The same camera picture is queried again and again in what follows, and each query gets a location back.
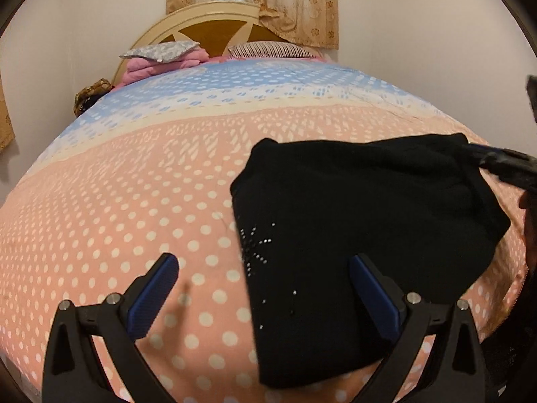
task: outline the silver bolt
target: silver bolt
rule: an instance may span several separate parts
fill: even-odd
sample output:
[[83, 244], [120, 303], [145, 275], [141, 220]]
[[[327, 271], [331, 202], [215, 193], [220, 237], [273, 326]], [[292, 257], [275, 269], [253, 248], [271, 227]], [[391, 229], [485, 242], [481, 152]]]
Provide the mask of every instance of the silver bolt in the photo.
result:
[[466, 311], [466, 310], [468, 310], [470, 305], [468, 304], [468, 301], [466, 301], [463, 298], [461, 298], [459, 301], [457, 301], [457, 307], [459, 309], [461, 309], [461, 311]]
[[106, 298], [106, 302], [109, 305], [116, 305], [119, 303], [119, 300], [121, 300], [121, 294], [118, 294], [117, 292], [113, 292]]
[[409, 292], [406, 295], [406, 300], [408, 300], [408, 303], [410, 304], [417, 305], [422, 300], [422, 296], [417, 292]]
[[66, 311], [67, 309], [69, 309], [70, 306], [71, 302], [69, 300], [63, 300], [58, 305], [58, 309], [60, 309], [60, 311]]

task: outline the white wall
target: white wall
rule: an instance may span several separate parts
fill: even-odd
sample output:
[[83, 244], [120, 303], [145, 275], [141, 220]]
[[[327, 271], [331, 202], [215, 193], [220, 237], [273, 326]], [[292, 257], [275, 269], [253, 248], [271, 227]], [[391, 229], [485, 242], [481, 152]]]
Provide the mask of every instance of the white wall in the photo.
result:
[[[491, 143], [537, 154], [524, 91], [537, 58], [500, 0], [340, 0], [340, 63], [383, 78]], [[74, 95], [111, 78], [165, 0], [27, 0], [0, 39], [17, 139], [0, 154], [0, 202], [72, 122]]]

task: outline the polka dot bed sheet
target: polka dot bed sheet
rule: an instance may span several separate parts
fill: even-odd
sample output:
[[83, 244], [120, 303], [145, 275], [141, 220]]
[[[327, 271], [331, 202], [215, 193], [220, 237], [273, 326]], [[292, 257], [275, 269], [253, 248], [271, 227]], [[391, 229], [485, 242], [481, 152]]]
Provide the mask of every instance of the polka dot bed sheet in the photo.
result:
[[[259, 383], [229, 186], [264, 137], [370, 142], [456, 132], [484, 143], [409, 93], [317, 61], [228, 61], [111, 93], [45, 150], [0, 210], [0, 351], [40, 389], [58, 303], [101, 302], [171, 252], [179, 279], [137, 344], [176, 401], [350, 402], [376, 365], [300, 389]], [[512, 226], [465, 294], [482, 339], [508, 315], [527, 271], [520, 193], [484, 176]], [[423, 342], [399, 398], [432, 342]], [[129, 401], [99, 340], [97, 349]]]

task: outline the bed sheet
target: bed sheet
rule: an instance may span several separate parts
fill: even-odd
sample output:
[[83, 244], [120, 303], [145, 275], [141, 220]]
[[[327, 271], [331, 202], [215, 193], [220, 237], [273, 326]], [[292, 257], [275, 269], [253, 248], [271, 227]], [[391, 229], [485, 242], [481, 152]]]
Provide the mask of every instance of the bed sheet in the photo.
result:
[[[485, 142], [422, 99], [318, 61], [202, 65], [108, 94], [44, 151], [0, 210], [0, 350], [40, 389], [59, 301], [103, 301], [171, 252], [178, 283], [137, 344], [177, 401], [351, 401], [375, 365], [300, 389], [259, 383], [229, 185], [264, 137], [370, 142], [459, 131]], [[527, 271], [520, 192], [484, 176], [512, 227], [465, 294], [482, 339], [507, 316]], [[431, 344], [423, 342], [399, 397]]]

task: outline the headboard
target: headboard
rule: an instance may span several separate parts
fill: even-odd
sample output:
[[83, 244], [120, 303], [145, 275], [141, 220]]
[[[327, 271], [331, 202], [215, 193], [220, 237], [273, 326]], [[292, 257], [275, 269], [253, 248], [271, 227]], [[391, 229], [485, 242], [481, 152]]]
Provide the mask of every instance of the headboard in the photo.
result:
[[[227, 47], [253, 41], [287, 42], [259, 22], [259, 6], [240, 1], [209, 1], [179, 9], [145, 32], [131, 48], [192, 39], [210, 57], [224, 56]], [[122, 60], [113, 84], [121, 82]]]

